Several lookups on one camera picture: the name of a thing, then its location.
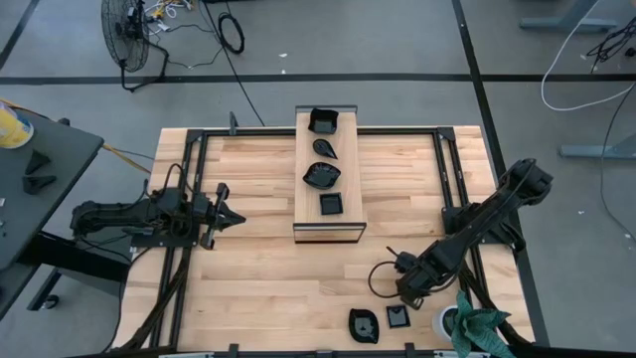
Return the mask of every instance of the black square dish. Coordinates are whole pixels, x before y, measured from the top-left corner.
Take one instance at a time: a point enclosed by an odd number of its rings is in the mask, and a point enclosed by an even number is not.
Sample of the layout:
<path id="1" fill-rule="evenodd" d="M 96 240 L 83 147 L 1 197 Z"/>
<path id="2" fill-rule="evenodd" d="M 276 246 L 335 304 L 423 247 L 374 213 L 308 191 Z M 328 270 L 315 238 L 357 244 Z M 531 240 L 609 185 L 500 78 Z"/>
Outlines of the black square dish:
<path id="1" fill-rule="evenodd" d="M 403 304 L 388 306 L 387 316 L 389 317 L 389 328 L 410 327 L 408 312 Z"/>
<path id="2" fill-rule="evenodd" d="M 314 108 L 309 116 L 309 130 L 320 134 L 333 134 L 338 129 L 338 112 Z"/>
<path id="3" fill-rule="evenodd" d="M 340 193 L 320 194 L 320 214 L 334 215 L 344 213 Z"/>

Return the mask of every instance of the electric fan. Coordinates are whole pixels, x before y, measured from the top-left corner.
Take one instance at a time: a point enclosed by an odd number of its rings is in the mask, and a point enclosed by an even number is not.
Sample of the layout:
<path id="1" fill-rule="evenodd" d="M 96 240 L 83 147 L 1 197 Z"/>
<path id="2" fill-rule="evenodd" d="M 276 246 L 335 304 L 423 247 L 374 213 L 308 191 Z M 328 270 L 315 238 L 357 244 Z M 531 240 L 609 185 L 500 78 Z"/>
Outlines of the electric fan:
<path id="1" fill-rule="evenodd" d="M 102 0 L 101 30 L 110 56 L 121 69 L 121 86 L 134 92 L 146 85 L 154 84 L 165 76 L 168 51 L 148 40 L 148 23 L 141 0 Z M 148 60 L 148 48 L 153 47 L 164 55 L 161 74 L 137 86 L 127 87 L 124 71 L 134 73 L 143 68 Z"/>

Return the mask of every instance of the concrete floor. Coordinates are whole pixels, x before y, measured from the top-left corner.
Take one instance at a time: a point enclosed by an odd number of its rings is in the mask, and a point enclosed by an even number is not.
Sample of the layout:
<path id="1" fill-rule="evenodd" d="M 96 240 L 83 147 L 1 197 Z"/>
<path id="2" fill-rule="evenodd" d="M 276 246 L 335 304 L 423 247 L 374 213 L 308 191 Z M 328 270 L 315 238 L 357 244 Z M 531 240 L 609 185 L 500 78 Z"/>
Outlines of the concrete floor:
<path id="1" fill-rule="evenodd" d="M 26 4 L 5 0 L 0 13 L 0 49 Z M 564 35 L 522 31 L 522 16 L 560 14 L 571 1 L 462 1 L 482 74 L 541 74 Z M 212 7 L 214 13 L 223 5 Z M 329 73 L 468 74 L 451 3 L 442 0 L 259 0 L 233 3 L 246 36 L 246 50 L 233 63 L 240 74 Z M 604 1 L 598 14 L 619 22 L 636 16 L 628 0 Z M 169 25 L 198 23 L 199 13 L 179 13 Z M 577 36 L 556 67 L 560 74 L 585 74 L 586 53 L 603 36 Z M 162 35 L 171 58 L 206 61 L 218 45 L 208 34 L 184 29 Z M 138 75 L 156 73 L 160 57 L 151 54 Z M 634 73 L 633 61 L 616 58 L 603 73 Z M 41 0 L 1 78 L 113 77 L 118 68 L 101 37 L 99 1 Z M 211 67 L 168 74 L 228 75 L 221 55 Z M 625 89 L 628 83 L 548 84 L 550 101 L 575 105 Z M 485 84 L 507 164 L 535 157 L 555 176 L 553 192 L 539 207 L 520 212 L 528 241 L 550 344 L 554 347 L 636 351 L 636 250 L 605 215 L 598 195 L 599 165 L 594 160 L 562 159 L 561 144 L 601 144 L 618 101 L 575 112 L 544 107 L 539 84 Z M 268 125 L 293 123 L 296 104 L 355 103 L 361 124 L 478 124 L 479 106 L 470 82 L 320 82 L 245 84 Z M 162 127 L 223 126 L 234 111 L 241 125 L 257 125 L 237 84 L 156 85 L 130 94 L 118 85 L 0 86 L 0 96 L 51 118 L 104 137 L 107 143 L 152 155 Z M 628 100 L 610 141 L 636 131 Z M 629 162 L 607 162 L 610 207 L 632 230 L 636 169 Z M 70 234 L 71 209 L 84 200 L 133 200 L 143 173 L 107 152 L 100 153 L 47 225 Z M 95 192 L 94 187 L 103 188 Z M 125 251 L 125 243 L 113 246 Z M 46 277 L 41 268 L 0 322 L 0 347 L 10 357 L 69 356 L 93 353 L 105 345 L 116 321 L 116 297 L 73 279 L 55 289 L 62 298 L 50 311 L 29 312 L 26 304 Z"/>

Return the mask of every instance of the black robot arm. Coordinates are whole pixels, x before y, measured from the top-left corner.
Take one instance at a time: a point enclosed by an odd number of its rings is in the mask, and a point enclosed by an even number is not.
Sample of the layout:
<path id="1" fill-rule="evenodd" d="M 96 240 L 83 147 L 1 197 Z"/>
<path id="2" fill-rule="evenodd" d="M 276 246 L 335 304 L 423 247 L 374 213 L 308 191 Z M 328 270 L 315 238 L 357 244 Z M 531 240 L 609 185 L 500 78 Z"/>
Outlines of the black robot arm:
<path id="1" fill-rule="evenodd" d="M 550 174 L 536 166 L 535 159 L 518 161 L 500 178 L 499 188 L 485 202 L 455 213 L 454 234 L 435 241 L 418 257 L 406 252 L 397 255 L 395 268 L 403 273 L 396 281 L 401 300 L 419 309 L 424 297 L 451 285 L 470 248 L 518 208 L 541 203 L 550 192 L 552 180 Z M 511 246 L 519 251 L 525 242 L 516 236 Z"/>
<path id="2" fill-rule="evenodd" d="M 71 229 L 74 235 L 84 236 L 106 227 L 136 228 L 133 245 L 140 247 L 191 247 L 193 232 L 207 225 L 208 232 L 200 245 L 214 247 L 214 231 L 242 224 L 245 218 L 226 204 L 230 189 L 225 183 L 217 188 L 217 201 L 213 203 L 204 193 L 194 193 L 192 200 L 179 188 L 153 191 L 148 198 L 131 204 L 97 204 L 91 201 L 73 209 Z"/>

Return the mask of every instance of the green cloth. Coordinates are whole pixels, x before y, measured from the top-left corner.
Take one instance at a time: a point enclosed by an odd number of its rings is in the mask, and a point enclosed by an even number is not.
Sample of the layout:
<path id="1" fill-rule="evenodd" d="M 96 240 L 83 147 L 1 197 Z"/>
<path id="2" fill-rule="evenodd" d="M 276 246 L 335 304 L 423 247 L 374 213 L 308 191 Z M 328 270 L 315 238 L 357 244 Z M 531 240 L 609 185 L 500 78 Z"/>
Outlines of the green cloth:
<path id="1" fill-rule="evenodd" d="M 466 299 L 466 293 L 459 290 L 451 335 L 453 348 L 459 358 L 466 358 L 470 354 L 471 343 L 499 358 L 515 358 L 495 331 L 508 316 L 510 313 L 496 309 L 473 309 Z"/>

